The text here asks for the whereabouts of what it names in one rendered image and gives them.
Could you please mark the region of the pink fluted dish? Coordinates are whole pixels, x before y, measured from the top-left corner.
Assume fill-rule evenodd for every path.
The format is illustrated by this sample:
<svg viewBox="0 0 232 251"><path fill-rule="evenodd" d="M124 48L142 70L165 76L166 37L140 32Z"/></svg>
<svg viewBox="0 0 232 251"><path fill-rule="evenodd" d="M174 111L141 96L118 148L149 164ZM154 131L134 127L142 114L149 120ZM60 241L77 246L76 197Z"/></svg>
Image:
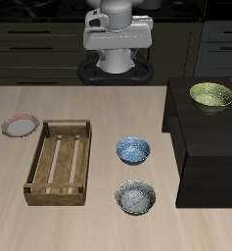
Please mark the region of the pink fluted dish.
<svg viewBox="0 0 232 251"><path fill-rule="evenodd" d="M8 137L23 138L34 133L40 125L40 121L33 115L16 115L1 125L1 132Z"/></svg>

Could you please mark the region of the grey bowl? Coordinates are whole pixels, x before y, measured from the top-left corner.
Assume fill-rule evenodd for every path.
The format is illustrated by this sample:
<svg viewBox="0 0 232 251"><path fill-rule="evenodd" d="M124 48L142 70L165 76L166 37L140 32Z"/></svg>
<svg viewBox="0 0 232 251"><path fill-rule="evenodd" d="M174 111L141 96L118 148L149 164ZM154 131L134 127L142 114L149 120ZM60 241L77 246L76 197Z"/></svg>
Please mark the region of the grey bowl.
<svg viewBox="0 0 232 251"><path fill-rule="evenodd" d="M149 183L140 179L131 179L117 187L115 200L124 213L141 216L153 208L157 195Z"/></svg>

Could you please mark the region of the flat black base plate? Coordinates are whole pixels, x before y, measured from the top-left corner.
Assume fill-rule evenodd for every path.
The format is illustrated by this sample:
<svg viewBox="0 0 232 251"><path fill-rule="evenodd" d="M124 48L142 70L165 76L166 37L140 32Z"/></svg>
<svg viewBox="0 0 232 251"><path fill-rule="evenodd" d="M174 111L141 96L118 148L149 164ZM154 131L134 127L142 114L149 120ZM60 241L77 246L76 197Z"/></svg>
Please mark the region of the flat black base plate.
<svg viewBox="0 0 232 251"><path fill-rule="evenodd" d="M145 60L141 53L133 60L135 66L122 74L109 74L97 67L99 55L91 53L77 70L78 77L84 85L147 85L154 76L153 66Z"/></svg>

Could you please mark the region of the dark wooden cabinet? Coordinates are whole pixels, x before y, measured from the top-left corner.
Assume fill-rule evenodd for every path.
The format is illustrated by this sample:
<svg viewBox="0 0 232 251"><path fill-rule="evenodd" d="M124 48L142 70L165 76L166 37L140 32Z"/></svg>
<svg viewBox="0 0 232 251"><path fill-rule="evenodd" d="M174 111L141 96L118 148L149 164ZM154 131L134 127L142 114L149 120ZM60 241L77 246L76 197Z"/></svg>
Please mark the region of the dark wooden cabinet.
<svg viewBox="0 0 232 251"><path fill-rule="evenodd" d="M227 77L171 77L162 131L171 136L180 177L178 208L232 208L232 103L212 116L193 104L190 88L215 82L232 88Z"/></svg>

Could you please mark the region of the dark kitchen cupboards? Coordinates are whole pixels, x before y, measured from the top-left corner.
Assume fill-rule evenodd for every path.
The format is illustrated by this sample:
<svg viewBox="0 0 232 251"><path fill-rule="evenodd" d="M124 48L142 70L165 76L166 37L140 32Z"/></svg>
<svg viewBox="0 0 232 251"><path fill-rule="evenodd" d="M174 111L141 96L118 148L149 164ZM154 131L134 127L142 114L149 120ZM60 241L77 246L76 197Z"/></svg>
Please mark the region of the dark kitchen cupboards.
<svg viewBox="0 0 232 251"><path fill-rule="evenodd" d="M85 16L100 1L0 0L0 85L84 85L78 66L98 54L83 47ZM138 49L154 68L151 85L192 76L205 20L232 18L232 0L163 1L132 8L154 22L152 45Z"/></svg>

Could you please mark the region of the wooden slat tray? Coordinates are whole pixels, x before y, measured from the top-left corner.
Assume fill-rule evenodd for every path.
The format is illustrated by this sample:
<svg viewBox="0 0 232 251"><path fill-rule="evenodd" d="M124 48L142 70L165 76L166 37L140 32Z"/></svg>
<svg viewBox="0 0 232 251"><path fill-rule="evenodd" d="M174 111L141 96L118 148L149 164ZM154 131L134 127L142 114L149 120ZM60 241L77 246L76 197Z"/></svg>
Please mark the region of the wooden slat tray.
<svg viewBox="0 0 232 251"><path fill-rule="evenodd" d="M23 195L28 206L84 206L92 126L45 120Z"/></svg>

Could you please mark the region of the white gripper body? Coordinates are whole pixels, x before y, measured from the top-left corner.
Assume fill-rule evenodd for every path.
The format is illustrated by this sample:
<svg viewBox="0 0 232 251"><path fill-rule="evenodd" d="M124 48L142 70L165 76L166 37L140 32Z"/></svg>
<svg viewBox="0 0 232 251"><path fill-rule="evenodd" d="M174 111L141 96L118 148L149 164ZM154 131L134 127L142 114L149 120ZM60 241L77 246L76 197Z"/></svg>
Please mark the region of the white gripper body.
<svg viewBox="0 0 232 251"><path fill-rule="evenodd" d="M121 30L87 27L83 47L86 50L148 48L152 45L152 28L153 19L148 16L133 16L131 25Z"/></svg>

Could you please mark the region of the green bowl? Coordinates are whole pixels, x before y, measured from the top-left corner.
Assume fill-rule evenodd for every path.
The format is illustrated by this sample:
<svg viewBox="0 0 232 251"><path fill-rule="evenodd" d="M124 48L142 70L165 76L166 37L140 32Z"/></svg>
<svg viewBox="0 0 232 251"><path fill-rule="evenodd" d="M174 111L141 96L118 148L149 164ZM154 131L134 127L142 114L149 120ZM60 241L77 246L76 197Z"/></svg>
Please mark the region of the green bowl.
<svg viewBox="0 0 232 251"><path fill-rule="evenodd" d="M201 82L189 91L194 106L205 115L224 111L232 103L232 91L214 82Z"/></svg>

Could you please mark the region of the blue bowl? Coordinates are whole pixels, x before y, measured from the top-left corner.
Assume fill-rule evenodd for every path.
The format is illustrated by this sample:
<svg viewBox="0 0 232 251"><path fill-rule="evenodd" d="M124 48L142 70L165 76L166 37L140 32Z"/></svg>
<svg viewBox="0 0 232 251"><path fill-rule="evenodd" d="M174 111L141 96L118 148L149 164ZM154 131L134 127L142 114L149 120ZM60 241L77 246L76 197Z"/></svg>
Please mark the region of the blue bowl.
<svg viewBox="0 0 232 251"><path fill-rule="evenodd" d="M137 166L150 156L151 146L142 138L126 137L116 144L116 154L124 164Z"/></svg>

